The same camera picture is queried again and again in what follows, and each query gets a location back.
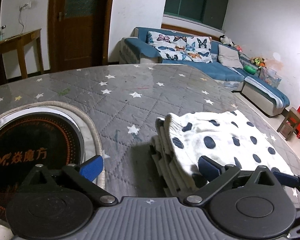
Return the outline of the beige sofa cushion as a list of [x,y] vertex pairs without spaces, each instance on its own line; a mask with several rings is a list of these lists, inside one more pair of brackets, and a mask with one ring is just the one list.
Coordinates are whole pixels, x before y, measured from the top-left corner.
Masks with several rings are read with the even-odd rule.
[[243,69],[238,51],[221,44],[218,45],[218,62],[228,68]]

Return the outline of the small wooden stool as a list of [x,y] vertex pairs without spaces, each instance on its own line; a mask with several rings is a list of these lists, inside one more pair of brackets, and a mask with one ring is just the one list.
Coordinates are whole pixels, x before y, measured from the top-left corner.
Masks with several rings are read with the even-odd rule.
[[292,107],[284,120],[281,122],[277,132],[283,135],[285,141],[288,141],[292,137],[299,124],[300,113],[294,107]]

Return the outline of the brown wooden door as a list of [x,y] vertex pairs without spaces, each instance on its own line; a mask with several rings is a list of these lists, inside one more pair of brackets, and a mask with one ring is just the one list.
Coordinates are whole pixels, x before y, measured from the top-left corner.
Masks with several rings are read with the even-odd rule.
[[61,72],[108,63],[113,0],[49,0],[50,69]]

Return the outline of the white navy polka dot garment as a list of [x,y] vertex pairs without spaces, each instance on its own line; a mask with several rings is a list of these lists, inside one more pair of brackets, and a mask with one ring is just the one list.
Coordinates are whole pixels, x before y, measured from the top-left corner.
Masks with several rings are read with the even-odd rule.
[[293,173],[266,135],[239,110],[170,113],[157,118],[155,127],[151,154],[167,196],[182,197],[206,184],[198,167],[201,156],[244,171],[265,165],[272,171]]

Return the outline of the dark green window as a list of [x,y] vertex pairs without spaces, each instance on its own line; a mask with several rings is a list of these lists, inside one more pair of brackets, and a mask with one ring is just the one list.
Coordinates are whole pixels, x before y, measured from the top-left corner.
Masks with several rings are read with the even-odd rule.
[[166,0],[164,13],[221,30],[229,0]]

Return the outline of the blue sectional sofa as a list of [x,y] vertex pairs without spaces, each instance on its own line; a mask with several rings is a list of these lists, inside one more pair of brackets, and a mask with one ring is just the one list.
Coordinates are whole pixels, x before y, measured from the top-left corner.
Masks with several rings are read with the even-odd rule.
[[[266,83],[248,57],[207,34],[136,27],[120,42],[119,62],[186,64],[201,70],[231,92],[239,92],[269,117],[281,114],[289,98]],[[257,70],[250,74],[248,69]]]

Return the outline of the panda plush toy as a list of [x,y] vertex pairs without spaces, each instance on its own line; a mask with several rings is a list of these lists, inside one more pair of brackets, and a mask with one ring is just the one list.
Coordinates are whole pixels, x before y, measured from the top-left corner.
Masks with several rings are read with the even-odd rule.
[[227,46],[230,46],[230,47],[234,46],[234,43],[232,42],[232,40],[225,35],[221,35],[219,37],[219,39],[222,44],[226,44]]

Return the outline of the butterfly print blanket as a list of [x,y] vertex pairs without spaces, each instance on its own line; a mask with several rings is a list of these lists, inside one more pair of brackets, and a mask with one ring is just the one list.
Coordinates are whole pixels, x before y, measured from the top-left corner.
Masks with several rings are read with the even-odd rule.
[[212,62],[210,37],[165,35],[149,31],[147,43],[159,52],[163,60]]

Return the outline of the brown wooden side table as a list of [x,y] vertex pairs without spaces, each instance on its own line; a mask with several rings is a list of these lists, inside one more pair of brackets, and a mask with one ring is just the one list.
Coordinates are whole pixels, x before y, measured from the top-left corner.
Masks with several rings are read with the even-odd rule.
[[36,30],[29,31],[29,32],[26,32],[23,34],[15,35],[13,37],[9,37],[8,39],[3,40],[3,41],[0,41],[0,55],[2,55],[4,53],[8,53],[10,51],[14,51],[14,50],[17,51],[18,63],[19,63],[19,68],[20,68],[22,79],[28,78],[24,47],[33,41],[36,41],[36,45],[37,45],[39,71],[41,74],[44,74],[40,32],[41,32],[41,29],[36,29]]

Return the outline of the green toy on sofa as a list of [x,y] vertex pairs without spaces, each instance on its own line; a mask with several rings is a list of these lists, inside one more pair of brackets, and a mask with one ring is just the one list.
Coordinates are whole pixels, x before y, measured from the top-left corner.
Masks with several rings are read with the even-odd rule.
[[244,69],[247,73],[249,73],[249,74],[251,74],[251,75],[255,75],[256,72],[257,72],[257,69],[256,69],[256,68],[254,68],[254,67],[252,67],[252,66],[250,66],[250,65],[248,65],[248,64],[246,64],[246,65],[244,66],[243,69]]

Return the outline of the white wall power outlet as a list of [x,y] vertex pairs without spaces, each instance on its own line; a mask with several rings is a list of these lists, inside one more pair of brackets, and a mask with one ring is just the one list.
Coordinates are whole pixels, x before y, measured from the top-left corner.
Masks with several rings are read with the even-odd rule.
[[19,7],[19,11],[23,11],[23,10],[26,10],[26,9],[30,9],[32,6],[32,2],[29,1],[29,2],[26,2],[25,4],[21,5]]

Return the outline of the round black induction cooktop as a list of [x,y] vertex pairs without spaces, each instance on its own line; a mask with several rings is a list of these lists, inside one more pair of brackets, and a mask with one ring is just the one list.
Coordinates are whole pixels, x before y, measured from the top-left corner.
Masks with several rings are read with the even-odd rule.
[[83,153],[82,133],[67,110],[38,106],[0,116],[0,220],[35,165],[59,170],[80,164]]

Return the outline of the grey star quilted table cover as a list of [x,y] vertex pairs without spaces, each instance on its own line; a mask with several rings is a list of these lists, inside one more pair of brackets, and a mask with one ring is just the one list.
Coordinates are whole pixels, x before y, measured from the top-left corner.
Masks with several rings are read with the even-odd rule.
[[168,113],[238,109],[279,152],[294,174],[300,159],[246,103],[200,70],[183,65],[91,67],[46,74],[0,86],[0,114],[29,103],[60,101],[96,125],[106,152],[106,188],[117,196],[160,196],[148,152],[155,120]]

